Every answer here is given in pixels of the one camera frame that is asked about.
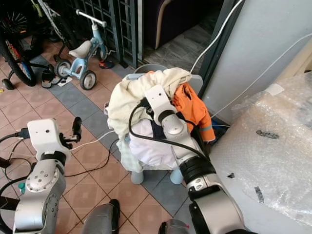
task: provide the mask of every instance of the metal gate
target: metal gate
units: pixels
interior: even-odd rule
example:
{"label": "metal gate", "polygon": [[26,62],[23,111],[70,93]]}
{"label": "metal gate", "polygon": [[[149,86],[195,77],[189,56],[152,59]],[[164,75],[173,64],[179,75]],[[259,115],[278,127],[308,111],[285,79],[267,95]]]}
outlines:
{"label": "metal gate", "polygon": [[75,13],[80,9],[107,22],[99,27],[102,37],[118,61],[137,67],[137,0],[67,0],[66,6]]}

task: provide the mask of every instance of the chair leg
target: chair leg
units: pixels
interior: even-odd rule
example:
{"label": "chair leg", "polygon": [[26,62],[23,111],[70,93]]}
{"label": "chair leg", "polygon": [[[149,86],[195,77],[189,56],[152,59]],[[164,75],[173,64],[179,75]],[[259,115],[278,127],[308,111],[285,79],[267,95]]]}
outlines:
{"label": "chair leg", "polygon": [[172,171],[170,180],[173,184],[181,184],[183,181],[183,175],[179,168]]}
{"label": "chair leg", "polygon": [[140,184],[144,180],[143,172],[132,172],[131,173],[131,181],[134,184]]}

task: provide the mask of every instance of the bubble wrap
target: bubble wrap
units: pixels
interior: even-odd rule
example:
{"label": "bubble wrap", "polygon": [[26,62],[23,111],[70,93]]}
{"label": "bubble wrap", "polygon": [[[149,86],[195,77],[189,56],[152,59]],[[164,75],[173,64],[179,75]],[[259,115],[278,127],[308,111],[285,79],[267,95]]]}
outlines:
{"label": "bubble wrap", "polygon": [[211,152],[252,199],[312,225],[312,73],[276,82],[233,108],[234,124]]}

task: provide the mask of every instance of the handlebar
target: handlebar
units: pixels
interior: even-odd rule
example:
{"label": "handlebar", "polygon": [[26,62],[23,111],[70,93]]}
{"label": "handlebar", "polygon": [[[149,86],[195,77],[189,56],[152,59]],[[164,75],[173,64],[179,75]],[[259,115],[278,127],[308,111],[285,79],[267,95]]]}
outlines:
{"label": "handlebar", "polygon": [[93,22],[97,22],[98,24],[102,25],[104,28],[107,26],[107,23],[105,21],[100,21],[100,20],[80,11],[79,9],[76,10],[76,14],[80,15],[80,16],[85,16],[86,18],[92,20]]}

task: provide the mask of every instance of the white wall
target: white wall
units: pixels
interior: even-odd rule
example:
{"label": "white wall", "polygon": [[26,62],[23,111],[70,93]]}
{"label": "white wall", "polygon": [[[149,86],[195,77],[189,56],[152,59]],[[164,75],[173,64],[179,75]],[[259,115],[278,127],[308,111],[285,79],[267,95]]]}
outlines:
{"label": "white wall", "polygon": [[[208,109],[215,113],[228,104],[285,50],[309,33],[312,33],[312,0],[246,0],[203,96]],[[242,98],[266,89],[308,40],[293,47]],[[231,123],[231,107],[217,117]]]}

